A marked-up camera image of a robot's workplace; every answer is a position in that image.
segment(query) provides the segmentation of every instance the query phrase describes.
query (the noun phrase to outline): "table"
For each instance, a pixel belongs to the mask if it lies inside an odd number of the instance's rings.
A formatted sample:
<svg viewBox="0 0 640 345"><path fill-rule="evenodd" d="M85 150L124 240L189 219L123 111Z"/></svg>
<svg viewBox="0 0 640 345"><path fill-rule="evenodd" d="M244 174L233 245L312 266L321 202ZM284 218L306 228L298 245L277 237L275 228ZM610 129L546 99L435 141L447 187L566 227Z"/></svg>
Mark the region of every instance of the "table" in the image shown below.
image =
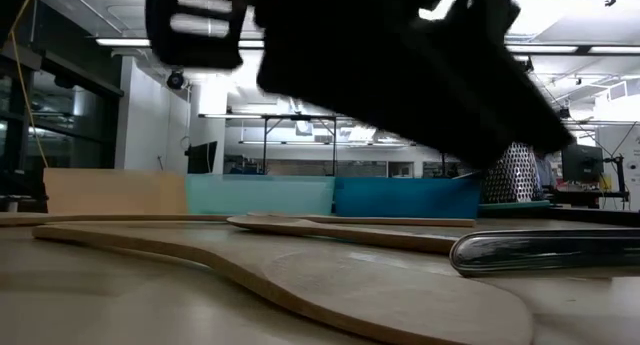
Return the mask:
<svg viewBox="0 0 640 345"><path fill-rule="evenodd" d="M554 191L553 202L556 204L571 204L575 206L586 206L590 209L599 209L598 199L600 198L622 198L628 199L629 192L612 191Z"/></svg>
<svg viewBox="0 0 640 345"><path fill-rule="evenodd" d="M478 230L575 226L602 227L483 219ZM469 231L402 228L443 235ZM226 225L216 229L237 231ZM345 246L457 276L446 257ZM627 345L640 338L640 278L481 281L513 292L529 306L536 322L535 344ZM285 311L204 266L157 255L36 241L28 228L0 229L0 304L3 345L373 344Z"/></svg>

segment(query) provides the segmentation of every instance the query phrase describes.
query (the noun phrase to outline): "white column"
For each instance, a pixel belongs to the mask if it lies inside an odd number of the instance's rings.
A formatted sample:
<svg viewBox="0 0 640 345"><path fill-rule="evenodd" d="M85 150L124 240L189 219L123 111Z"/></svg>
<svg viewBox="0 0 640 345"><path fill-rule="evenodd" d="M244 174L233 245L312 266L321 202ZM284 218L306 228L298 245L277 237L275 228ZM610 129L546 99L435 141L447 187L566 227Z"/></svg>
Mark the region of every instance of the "white column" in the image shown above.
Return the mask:
<svg viewBox="0 0 640 345"><path fill-rule="evenodd" d="M226 114L228 80L225 76L209 75L202 84L195 85L191 93L191 121L189 137L191 145L198 146L218 142L212 173L224 170L225 119L201 118L199 114Z"/></svg>
<svg viewBox="0 0 640 345"><path fill-rule="evenodd" d="M129 126L129 98L131 96L131 72L133 70L133 57L122 58L122 71L120 73L120 88L124 96L118 104L118 132L116 136L115 168L125 168L127 153L127 128Z"/></svg>

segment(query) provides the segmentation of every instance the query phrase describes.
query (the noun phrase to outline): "ceiling pipe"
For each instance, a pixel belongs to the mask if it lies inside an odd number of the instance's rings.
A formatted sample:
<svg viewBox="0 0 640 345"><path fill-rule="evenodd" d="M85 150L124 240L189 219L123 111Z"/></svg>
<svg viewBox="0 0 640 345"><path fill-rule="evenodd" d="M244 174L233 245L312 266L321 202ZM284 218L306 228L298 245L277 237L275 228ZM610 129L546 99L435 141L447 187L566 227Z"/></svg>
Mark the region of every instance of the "ceiling pipe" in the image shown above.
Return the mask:
<svg viewBox="0 0 640 345"><path fill-rule="evenodd" d="M89 5L86 1L84 0L78 0L80 1L84 6L87 7L87 9L91 10L91 12L93 12L97 17L99 17L100 19L102 19L102 21L104 21L105 23L107 23L109 26L111 26L111 28L113 28L115 31L117 31L119 34L122 34L122 30L120 30L117 26L113 25L113 23L111 21L109 21L107 18L105 18L104 16L102 16L102 14L100 14L96 9L94 9L91 5Z"/></svg>

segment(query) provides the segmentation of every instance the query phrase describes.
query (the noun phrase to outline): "perforated metal cylinder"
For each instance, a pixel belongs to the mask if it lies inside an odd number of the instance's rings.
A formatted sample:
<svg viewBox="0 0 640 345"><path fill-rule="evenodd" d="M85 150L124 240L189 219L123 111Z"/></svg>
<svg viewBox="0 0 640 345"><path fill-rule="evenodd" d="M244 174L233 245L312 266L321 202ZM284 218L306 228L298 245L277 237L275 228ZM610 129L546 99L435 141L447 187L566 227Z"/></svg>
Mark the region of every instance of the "perforated metal cylinder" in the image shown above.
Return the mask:
<svg viewBox="0 0 640 345"><path fill-rule="evenodd" d="M542 191L533 151L513 144L487 172L482 192L485 204L542 200Z"/></svg>

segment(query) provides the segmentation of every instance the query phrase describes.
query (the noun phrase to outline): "blue panel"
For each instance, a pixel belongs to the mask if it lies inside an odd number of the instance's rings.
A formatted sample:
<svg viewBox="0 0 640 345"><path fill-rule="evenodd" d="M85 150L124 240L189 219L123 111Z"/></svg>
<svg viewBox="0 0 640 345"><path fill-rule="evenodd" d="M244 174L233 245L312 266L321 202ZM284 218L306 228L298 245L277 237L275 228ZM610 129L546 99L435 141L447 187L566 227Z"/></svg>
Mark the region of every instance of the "blue panel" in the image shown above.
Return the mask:
<svg viewBox="0 0 640 345"><path fill-rule="evenodd" d="M190 214L251 211L330 215L334 178L320 176L187 175Z"/></svg>
<svg viewBox="0 0 640 345"><path fill-rule="evenodd" d="M337 178L336 214L475 219L481 188L469 179Z"/></svg>

